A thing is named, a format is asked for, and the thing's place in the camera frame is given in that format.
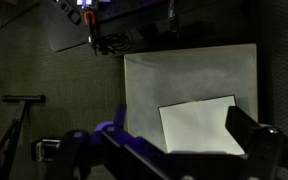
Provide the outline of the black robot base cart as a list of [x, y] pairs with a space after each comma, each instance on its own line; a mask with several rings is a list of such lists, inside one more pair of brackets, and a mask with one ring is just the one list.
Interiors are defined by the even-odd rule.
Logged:
[[[99, 37], [168, 18], [171, 0], [110, 0], [95, 12]], [[50, 48], [59, 52], [87, 42], [84, 9], [77, 0], [41, 0]]]

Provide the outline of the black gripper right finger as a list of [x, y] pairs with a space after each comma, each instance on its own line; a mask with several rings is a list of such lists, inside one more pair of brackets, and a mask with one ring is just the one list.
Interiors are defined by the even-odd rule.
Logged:
[[246, 155], [252, 153], [263, 137], [263, 128], [237, 106], [228, 107], [225, 128]]

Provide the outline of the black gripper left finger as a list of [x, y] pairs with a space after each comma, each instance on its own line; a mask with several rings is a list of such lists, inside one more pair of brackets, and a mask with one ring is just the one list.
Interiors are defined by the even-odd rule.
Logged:
[[124, 126], [126, 122], [127, 105], [121, 104], [114, 116], [112, 121], [101, 122], [97, 125], [97, 131], [113, 132], [116, 130], [124, 131]]

